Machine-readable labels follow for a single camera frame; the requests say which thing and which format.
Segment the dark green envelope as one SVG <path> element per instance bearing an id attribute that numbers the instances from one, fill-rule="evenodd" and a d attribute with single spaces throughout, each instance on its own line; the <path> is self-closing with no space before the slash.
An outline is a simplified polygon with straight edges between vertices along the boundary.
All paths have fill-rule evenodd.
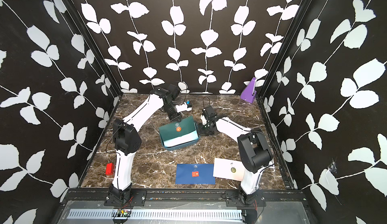
<path id="1" fill-rule="evenodd" d="M 159 127 L 161 140 L 169 140 L 194 131 L 198 133 L 192 116 L 184 118 L 180 122 L 173 122 Z"/>

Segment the teal plastic storage box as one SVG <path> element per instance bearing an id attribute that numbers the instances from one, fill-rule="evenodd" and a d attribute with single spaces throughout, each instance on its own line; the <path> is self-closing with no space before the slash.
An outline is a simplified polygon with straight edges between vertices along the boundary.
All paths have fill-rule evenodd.
<path id="1" fill-rule="evenodd" d="M 190 144 L 195 144 L 198 140 L 194 140 L 194 141 L 191 141 L 191 142 L 187 142 L 187 143 L 184 143 L 184 144 L 180 144 L 180 145 L 177 145 L 177 146 L 174 146 L 174 147 L 165 147 L 164 144 L 162 143 L 162 140 L 161 140 L 161 143 L 162 143 L 162 146 L 164 148 L 166 148 L 167 150 L 175 150 L 175 149 L 179 149 L 179 148 L 182 148 L 182 147 L 185 147 L 185 146 L 188 146 Z"/>

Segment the dark blue envelope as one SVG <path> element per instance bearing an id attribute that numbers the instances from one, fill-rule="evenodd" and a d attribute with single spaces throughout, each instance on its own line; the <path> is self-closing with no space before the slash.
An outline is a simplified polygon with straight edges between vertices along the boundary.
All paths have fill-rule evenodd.
<path id="1" fill-rule="evenodd" d="M 215 185 L 213 164 L 177 164 L 176 184 Z"/>

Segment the pale pink envelope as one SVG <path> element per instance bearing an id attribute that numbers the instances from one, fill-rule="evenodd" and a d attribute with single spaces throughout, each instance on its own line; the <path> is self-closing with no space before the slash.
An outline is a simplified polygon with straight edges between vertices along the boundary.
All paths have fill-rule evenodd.
<path id="1" fill-rule="evenodd" d="M 241 161 L 215 158 L 213 176 L 235 181 L 242 181 L 245 167 Z"/>

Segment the light blue envelope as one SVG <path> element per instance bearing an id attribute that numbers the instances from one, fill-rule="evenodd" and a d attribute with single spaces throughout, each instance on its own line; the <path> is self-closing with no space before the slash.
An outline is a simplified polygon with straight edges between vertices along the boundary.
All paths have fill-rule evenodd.
<path id="1" fill-rule="evenodd" d="M 163 142 L 165 147 L 174 147 L 174 146 L 177 146 L 177 145 L 180 145 L 180 144 L 184 144 L 184 143 L 187 143 L 187 142 L 191 142 L 191 141 L 194 141 L 194 140 L 198 140 L 198 139 L 199 139 L 199 136 L 194 131 L 194 132 L 191 132 L 189 134 L 185 134 L 185 135 L 182 135 L 182 136 L 179 136 L 179 137 L 175 137 L 175 138 L 172 138 L 172 139 L 169 139 L 169 140 L 162 140 L 162 142 Z"/>

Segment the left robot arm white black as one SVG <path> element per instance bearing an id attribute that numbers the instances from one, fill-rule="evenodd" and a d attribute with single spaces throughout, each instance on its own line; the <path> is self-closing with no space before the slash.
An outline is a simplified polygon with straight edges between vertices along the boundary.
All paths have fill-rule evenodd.
<path id="1" fill-rule="evenodd" d="M 112 138 L 117 155 L 114 179 L 109 187 L 109 199 L 125 204 L 131 198 L 131 171 L 136 152 L 142 140 L 139 131 L 144 123 L 159 109 L 167 113 L 170 121 L 180 121 L 181 113 L 173 101 L 180 94 L 180 88 L 169 85 L 166 89 L 155 88 L 147 99 L 132 113 L 113 122 Z"/>

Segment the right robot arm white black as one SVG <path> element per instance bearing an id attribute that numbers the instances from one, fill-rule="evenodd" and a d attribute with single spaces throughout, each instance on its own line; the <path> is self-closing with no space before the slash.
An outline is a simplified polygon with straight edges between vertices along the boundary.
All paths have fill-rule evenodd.
<path id="1" fill-rule="evenodd" d="M 260 128 L 243 127 L 224 115 L 218 115 L 212 106 L 203 108 L 200 135 L 224 133 L 238 144 L 239 155 L 245 167 L 238 198 L 243 205 L 251 204 L 259 195 L 259 183 L 264 170 L 273 164 L 273 154 Z"/>

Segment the small red box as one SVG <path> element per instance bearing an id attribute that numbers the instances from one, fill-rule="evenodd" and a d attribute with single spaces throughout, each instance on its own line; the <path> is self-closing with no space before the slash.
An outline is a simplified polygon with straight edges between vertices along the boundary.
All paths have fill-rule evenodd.
<path id="1" fill-rule="evenodd" d="M 105 168 L 105 174 L 107 176 L 111 176 L 114 174 L 114 164 L 113 163 L 108 163 Z"/>

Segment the purple plastic stand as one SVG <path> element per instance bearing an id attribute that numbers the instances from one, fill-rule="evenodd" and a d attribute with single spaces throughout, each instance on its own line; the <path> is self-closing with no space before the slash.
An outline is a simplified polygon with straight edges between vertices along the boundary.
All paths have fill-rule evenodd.
<path id="1" fill-rule="evenodd" d="M 244 100 L 250 104 L 254 102 L 256 99 L 256 81 L 257 79 L 253 77 L 251 81 L 248 83 L 246 88 L 242 91 L 240 95 L 240 99 Z"/>

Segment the small electronics board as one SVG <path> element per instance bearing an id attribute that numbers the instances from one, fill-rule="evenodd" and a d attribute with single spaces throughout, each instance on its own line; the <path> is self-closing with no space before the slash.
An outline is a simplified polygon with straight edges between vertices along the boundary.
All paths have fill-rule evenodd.
<path id="1" fill-rule="evenodd" d="M 117 209 L 113 212 L 112 218 L 121 220 L 121 219 L 128 219 L 132 214 L 132 211 L 130 209 Z"/>

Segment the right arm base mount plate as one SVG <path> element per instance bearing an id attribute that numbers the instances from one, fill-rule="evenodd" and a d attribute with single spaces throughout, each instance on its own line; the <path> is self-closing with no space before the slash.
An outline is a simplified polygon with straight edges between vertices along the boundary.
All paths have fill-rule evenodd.
<path id="1" fill-rule="evenodd" d="M 261 191 L 256 191 L 253 194 L 245 194 L 242 190 L 226 190 L 222 194 L 222 198 L 226 201 L 228 207 L 252 209 L 266 206 Z"/>

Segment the white perforated rail strip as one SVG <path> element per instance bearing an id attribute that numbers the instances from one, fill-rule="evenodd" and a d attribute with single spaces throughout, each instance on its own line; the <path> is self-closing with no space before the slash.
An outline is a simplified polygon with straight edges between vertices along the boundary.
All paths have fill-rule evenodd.
<path id="1" fill-rule="evenodd" d="M 117 209 L 71 209 L 68 220 L 111 220 Z M 126 220 L 173 220 L 173 221 L 243 221 L 241 210 L 232 209 L 132 209 Z"/>

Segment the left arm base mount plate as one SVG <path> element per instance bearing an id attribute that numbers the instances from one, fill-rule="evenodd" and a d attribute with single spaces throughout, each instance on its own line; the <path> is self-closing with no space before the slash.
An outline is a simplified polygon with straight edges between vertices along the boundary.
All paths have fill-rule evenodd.
<path id="1" fill-rule="evenodd" d="M 108 196 L 104 202 L 104 206 L 112 207 L 130 207 L 130 206 L 144 206 L 147 191 L 140 189 L 131 189 L 125 191 L 123 194 L 108 192 Z"/>

